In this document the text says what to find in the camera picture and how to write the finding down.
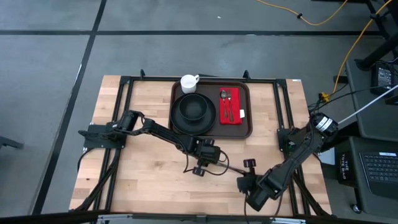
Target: spoon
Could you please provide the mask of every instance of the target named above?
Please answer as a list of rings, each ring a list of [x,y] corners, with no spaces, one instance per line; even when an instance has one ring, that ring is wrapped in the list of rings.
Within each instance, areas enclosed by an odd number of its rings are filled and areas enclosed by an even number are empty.
[[[228,117],[228,113],[226,112],[226,105],[225,105],[225,99],[226,99],[226,92],[224,90],[221,91],[220,93],[221,99],[223,99],[224,102],[224,117]]]

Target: white mug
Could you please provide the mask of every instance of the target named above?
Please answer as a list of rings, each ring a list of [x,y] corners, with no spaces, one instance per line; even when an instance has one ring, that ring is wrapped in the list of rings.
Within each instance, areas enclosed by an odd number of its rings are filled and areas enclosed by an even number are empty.
[[[181,89],[184,93],[194,93],[197,90],[199,75],[184,75],[181,78]]]

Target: mug handle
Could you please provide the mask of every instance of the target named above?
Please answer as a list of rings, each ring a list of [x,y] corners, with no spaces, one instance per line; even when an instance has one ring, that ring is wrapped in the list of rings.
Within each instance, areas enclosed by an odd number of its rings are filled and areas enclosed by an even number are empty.
[[[197,82],[199,82],[199,75],[195,75],[195,79],[197,80]]]

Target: floor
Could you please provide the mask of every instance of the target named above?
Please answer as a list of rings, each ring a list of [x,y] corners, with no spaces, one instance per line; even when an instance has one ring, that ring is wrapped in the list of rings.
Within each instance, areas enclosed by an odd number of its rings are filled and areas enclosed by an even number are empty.
[[[313,22],[323,21],[341,4],[269,2],[302,12]],[[347,4],[330,22],[314,27],[255,0],[0,0],[0,135],[25,143],[23,150],[0,151],[0,201],[6,205],[0,207],[0,217],[31,212],[53,149],[60,149],[59,158],[42,212],[67,211],[82,153],[77,131],[91,121],[103,75],[138,75],[144,69],[149,76],[241,77],[249,70],[254,78],[301,79],[310,104],[319,92],[332,91],[332,78],[356,39],[312,31],[361,31],[368,20],[364,4]],[[386,26],[395,29],[391,18]],[[126,32],[95,36],[91,30]],[[143,30],[152,32],[133,32]],[[180,30],[191,32],[169,32]],[[303,32],[212,35],[215,30]],[[379,36],[364,36],[351,58],[365,57],[381,43]],[[343,119],[353,112],[351,98],[323,112]],[[353,213],[348,206],[353,191],[339,185],[329,169],[324,171],[333,214],[398,222]]]

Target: red napkin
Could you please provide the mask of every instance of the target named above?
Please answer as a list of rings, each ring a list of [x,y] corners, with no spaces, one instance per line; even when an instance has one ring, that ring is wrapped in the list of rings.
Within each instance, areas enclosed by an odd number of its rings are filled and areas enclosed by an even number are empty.
[[[229,107],[229,100],[225,99],[225,106],[224,106],[224,101],[220,97],[220,124],[242,124],[242,118],[241,118],[241,99],[239,95],[239,89],[238,88],[220,88],[220,93],[221,91],[227,91],[231,90],[231,104],[232,104],[232,116],[234,118],[234,121],[229,121],[229,116],[230,116],[230,107]],[[225,117],[224,111],[226,107],[226,112],[228,114],[228,117]]]

